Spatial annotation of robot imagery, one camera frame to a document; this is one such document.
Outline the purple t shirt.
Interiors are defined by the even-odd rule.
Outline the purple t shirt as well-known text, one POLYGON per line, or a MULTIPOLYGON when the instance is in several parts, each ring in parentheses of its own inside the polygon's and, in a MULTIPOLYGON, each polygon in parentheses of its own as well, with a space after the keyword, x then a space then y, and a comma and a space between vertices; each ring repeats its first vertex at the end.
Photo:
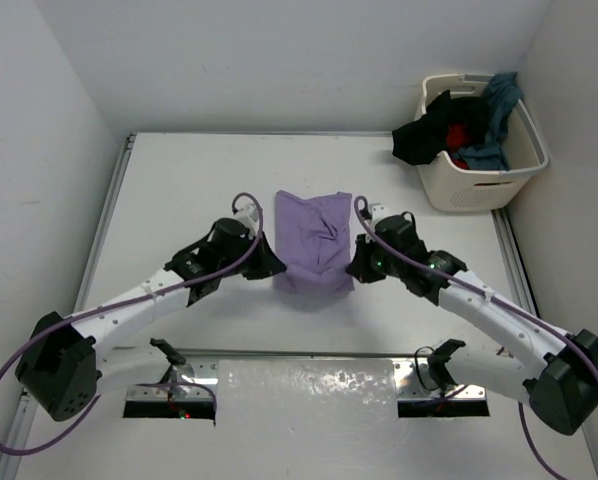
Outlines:
POLYGON ((302 199, 280 190, 274 198, 275 247, 286 271, 275 289, 297 295, 345 296, 354 290, 351 263, 352 195, 302 199))

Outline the black garment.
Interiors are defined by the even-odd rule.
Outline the black garment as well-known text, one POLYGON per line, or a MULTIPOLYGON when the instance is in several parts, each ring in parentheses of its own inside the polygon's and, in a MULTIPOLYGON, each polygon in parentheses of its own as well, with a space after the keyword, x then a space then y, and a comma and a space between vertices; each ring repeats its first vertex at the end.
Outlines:
POLYGON ((392 155, 411 166, 428 165, 440 152, 447 153, 446 135, 450 124, 466 124, 473 138, 472 144, 483 140, 488 113, 488 106, 481 97, 454 98, 449 90, 445 90, 426 105, 426 113, 418 120, 391 132, 392 155))

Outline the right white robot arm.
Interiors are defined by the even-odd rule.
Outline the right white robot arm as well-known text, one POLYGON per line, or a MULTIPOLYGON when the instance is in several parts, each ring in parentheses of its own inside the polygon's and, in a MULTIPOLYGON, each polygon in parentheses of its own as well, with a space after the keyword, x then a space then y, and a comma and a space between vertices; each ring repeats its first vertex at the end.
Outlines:
POLYGON ((598 337, 551 325, 487 286, 444 250, 430 250, 412 213, 353 202, 364 231, 347 272, 362 284, 394 278, 416 297, 469 322, 508 351, 500 358, 449 339, 427 358, 434 387, 475 384, 527 405, 552 430, 574 434, 598 407, 598 337))

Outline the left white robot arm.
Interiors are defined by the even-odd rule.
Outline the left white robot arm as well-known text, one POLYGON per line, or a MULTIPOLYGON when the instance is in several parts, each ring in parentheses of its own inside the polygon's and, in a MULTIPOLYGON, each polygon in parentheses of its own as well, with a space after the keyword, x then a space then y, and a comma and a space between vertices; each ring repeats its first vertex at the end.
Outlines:
POLYGON ((112 383, 108 357, 125 340, 213 294, 226 278, 263 280, 285 269, 265 237, 262 209, 250 198, 138 286, 69 318, 42 317, 15 376, 54 421, 69 420, 112 383))

